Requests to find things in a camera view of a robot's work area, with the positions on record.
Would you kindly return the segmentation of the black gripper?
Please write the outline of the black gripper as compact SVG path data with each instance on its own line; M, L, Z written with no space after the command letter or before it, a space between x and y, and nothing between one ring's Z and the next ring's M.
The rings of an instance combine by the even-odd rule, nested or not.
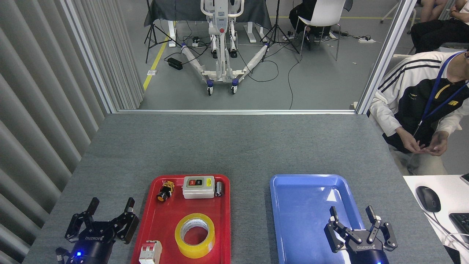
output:
M361 239L339 221L335 206L330 207L330 219L324 227L330 249L338 253L346 248L352 264L388 264L385 250L393 251L398 247L392 225L379 219L372 206L367 206L365 211L372 225L367 239ZM382 232L384 243L376 238L378 231Z
M93 215L99 205L99 199L93 197L87 210L74 214L65 233L65 239L75 242L73 247L74 264L107 264L115 237L124 244L130 244L139 218L133 212L135 200L129 197L122 214L111 221L94 221ZM79 234L82 224L85 229Z

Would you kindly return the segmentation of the person's right hand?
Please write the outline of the person's right hand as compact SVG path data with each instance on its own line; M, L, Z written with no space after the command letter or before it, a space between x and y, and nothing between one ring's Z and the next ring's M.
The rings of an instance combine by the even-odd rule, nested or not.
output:
M415 154L422 154L425 152L425 145L421 145L419 140L416 140L412 134L407 132L403 127L397 127L395 132L399 135L405 149Z

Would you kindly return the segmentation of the person's left hand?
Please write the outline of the person's left hand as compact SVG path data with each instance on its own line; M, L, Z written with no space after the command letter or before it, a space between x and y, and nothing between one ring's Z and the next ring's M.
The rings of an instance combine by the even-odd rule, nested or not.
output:
M433 134L429 146L422 148L422 152L434 157L440 157L447 151L449 133L447 131L437 131Z

